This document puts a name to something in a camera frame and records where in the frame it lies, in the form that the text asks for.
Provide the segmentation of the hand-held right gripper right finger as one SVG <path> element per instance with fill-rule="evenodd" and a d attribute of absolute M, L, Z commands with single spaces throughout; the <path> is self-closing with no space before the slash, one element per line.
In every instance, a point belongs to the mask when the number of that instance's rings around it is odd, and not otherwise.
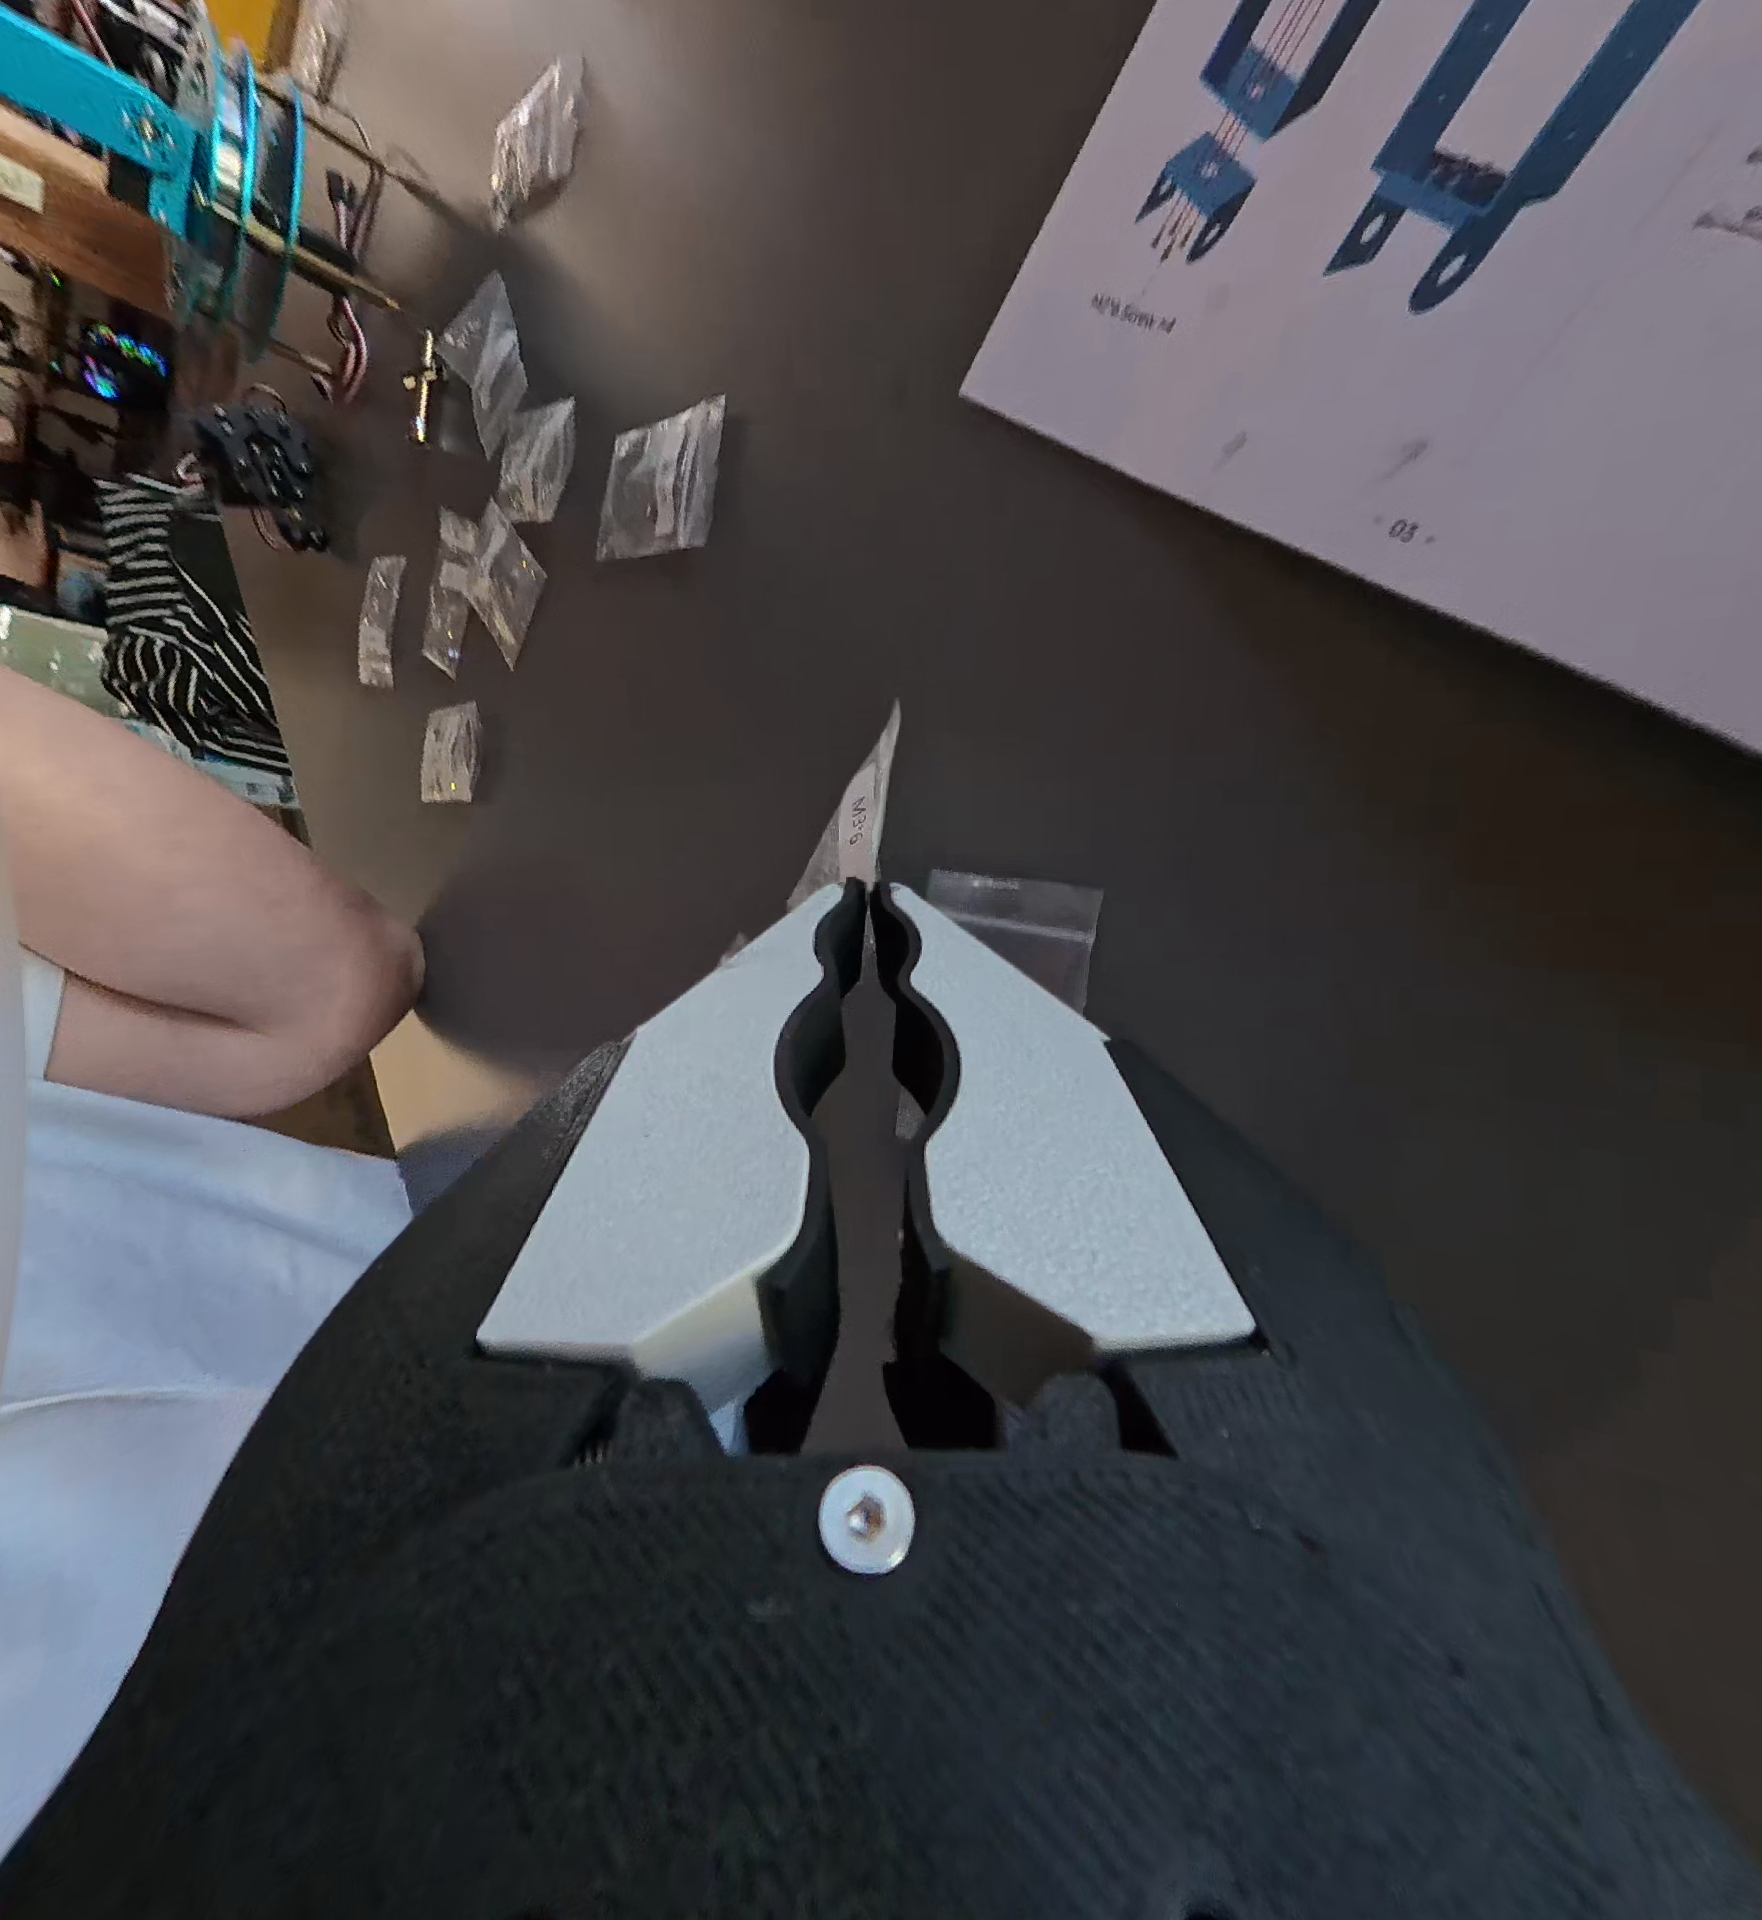
<path fill-rule="evenodd" d="M 1059 1380 L 1257 1339 L 1108 1038 L 911 888 L 871 895 L 904 1147 L 901 1441 L 986 1451 Z"/>

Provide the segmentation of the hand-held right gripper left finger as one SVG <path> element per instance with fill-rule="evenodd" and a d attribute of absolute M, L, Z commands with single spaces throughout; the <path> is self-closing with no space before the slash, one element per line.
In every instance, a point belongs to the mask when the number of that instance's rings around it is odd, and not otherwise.
<path fill-rule="evenodd" d="M 690 1385 L 800 1452 L 840 1334 L 822 1094 L 868 884 L 825 885 L 629 1036 L 478 1326 L 484 1357 Z"/>

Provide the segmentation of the small clear screw bag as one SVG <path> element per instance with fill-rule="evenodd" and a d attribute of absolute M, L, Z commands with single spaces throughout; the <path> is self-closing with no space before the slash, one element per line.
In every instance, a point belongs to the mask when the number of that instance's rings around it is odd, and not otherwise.
<path fill-rule="evenodd" d="M 898 705 L 892 705 L 882 732 L 848 779 L 816 849 L 794 884 L 788 912 L 826 888 L 840 890 L 848 882 L 867 890 L 877 885 L 898 721 Z"/>

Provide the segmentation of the person's left forearm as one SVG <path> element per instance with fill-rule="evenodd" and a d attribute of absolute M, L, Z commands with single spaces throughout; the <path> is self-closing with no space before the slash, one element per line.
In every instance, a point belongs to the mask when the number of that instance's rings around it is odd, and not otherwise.
<path fill-rule="evenodd" d="M 0 821 L 19 944 L 63 973 L 58 1085 L 253 1122 L 412 1013 L 412 927 L 218 780 L 3 665 Z"/>

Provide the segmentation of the dark grey desk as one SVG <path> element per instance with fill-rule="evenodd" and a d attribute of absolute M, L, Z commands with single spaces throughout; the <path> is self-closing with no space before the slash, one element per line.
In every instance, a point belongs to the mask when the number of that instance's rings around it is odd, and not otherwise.
<path fill-rule="evenodd" d="M 775 919 L 892 705 L 887 872 L 1093 884 L 1091 1013 L 1383 1269 L 1645 1718 L 1762 1865 L 1762 766 L 959 399 L 1144 11 L 355 4 L 388 193 L 333 558 L 236 565 L 313 846 L 419 927 L 375 1057 L 454 1170 Z M 559 56 L 575 180 L 495 243 Z M 519 660 L 421 653 L 492 473 L 419 336 L 495 257 L 580 394 Z M 724 395 L 707 538 L 599 561 L 616 436 Z"/>

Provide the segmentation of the clear zip bag of nuts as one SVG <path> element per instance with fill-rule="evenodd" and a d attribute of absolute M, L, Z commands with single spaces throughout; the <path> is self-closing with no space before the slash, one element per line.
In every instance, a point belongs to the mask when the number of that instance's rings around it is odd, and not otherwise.
<path fill-rule="evenodd" d="M 1084 1014 L 1105 905 L 1100 888 L 934 867 L 922 897 L 1015 973 Z"/>

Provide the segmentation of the person's white clothing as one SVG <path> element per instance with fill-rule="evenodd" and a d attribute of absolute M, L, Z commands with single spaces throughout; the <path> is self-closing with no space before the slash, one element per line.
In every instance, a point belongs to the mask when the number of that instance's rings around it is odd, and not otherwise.
<path fill-rule="evenodd" d="M 292 1360 L 410 1219 L 397 1164 L 53 1079 L 21 951 L 26 1162 L 0 1385 L 0 1862 L 95 1732 Z"/>

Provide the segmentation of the scatter of small clear bags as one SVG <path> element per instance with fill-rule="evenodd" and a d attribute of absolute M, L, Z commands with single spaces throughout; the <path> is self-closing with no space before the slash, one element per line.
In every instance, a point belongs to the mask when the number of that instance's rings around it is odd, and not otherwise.
<path fill-rule="evenodd" d="M 554 207 L 575 180 L 584 112 L 584 62 L 564 55 L 499 121 L 485 207 L 495 243 Z M 452 680 L 474 621 L 507 665 L 519 660 L 547 583 L 522 529 L 556 517 L 579 461 L 580 394 L 570 388 L 529 399 L 519 319 L 511 284 L 492 257 L 459 311 L 429 327 L 446 377 L 470 395 L 467 439 L 494 476 L 479 514 L 439 510 L 438 547 L 423 575 L 421 653 Z M 616 436 L 596 524 L 599 561 L 659 557 L 707 538 L 724 418 L 724 395 L 712 395 Z"/>

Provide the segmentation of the black white striped cloth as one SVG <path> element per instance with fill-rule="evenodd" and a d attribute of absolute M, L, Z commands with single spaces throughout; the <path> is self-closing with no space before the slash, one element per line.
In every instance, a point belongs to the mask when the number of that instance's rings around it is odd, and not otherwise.
<path fill-rule="evenodd" d="M 103 478 L 107 555 L 103 688 L 187 754 L 292 779 L 260 651 L 200 488 Z"/>

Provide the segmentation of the white teal printed box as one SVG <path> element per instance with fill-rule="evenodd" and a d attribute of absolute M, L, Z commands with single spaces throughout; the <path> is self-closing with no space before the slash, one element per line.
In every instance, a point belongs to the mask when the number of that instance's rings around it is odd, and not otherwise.
<path fill-rule="evenodd" d="M 0 606 L 0 664 L 34 684 L 109 716 L 174 758 L 202 769 L 228 790 L 266 812 L 298 816 L 292 777 L 218 752 L 202 752 L 132 714 L 101 680 L 105 632 L 61 617 Z"/>

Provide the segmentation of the white printed instruction sheet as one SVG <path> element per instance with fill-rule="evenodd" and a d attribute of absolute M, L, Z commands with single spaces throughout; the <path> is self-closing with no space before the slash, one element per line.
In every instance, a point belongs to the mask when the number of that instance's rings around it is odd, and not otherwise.
<path fill-rule="evenodd" d="M 1762 756 L 1762 2 L 1153 4 L 961 394 Z"/>

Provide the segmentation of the dark device with coloured lights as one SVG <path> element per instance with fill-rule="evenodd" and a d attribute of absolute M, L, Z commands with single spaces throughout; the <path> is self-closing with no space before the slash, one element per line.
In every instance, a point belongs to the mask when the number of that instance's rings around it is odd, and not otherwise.
<path fill-rule="evenodd" d="M 87 319 L 51 338 L 49 382 L 119 409 L 162 413 L 172 402 L 174 360 L 139 334 Z"/>

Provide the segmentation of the wooden board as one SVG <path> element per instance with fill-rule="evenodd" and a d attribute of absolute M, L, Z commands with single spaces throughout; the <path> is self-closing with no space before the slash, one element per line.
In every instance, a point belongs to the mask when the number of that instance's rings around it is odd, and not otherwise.
<path fill-rule="evenodd" d="M 166 237 L 112 197 L 101 159 L 0 104 L 0 245 L 157 319 L 172 316 Z"/>

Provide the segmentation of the black servo bracket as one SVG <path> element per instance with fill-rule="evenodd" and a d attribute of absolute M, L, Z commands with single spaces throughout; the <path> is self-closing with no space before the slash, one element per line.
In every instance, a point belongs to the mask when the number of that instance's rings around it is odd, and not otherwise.
<path fill-rule="evenodd" d="M 253 384 L 190 418 L 193 459 L 225 504 L 243 506 L 260 537 L 289 552 L 325 555 L 314 446 L 284 395 Z"/>

